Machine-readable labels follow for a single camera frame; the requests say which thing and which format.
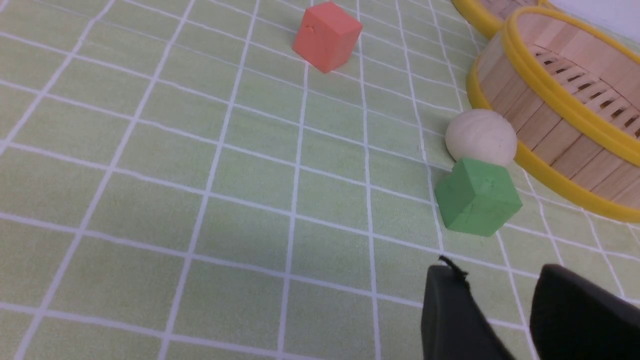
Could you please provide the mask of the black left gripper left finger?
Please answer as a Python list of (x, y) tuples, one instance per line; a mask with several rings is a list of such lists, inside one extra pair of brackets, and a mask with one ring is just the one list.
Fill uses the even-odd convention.
[(513, 360), (471, 294), (468, 273), (446, 256), (429, 266), (421, 319), (425, 360)]

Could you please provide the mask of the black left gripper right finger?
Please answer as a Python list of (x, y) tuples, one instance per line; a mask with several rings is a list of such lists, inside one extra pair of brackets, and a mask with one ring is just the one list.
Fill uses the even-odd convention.
[(541, 360), (637, 360), (640, 310), (559, 264), (545, 264), (529, 329)]

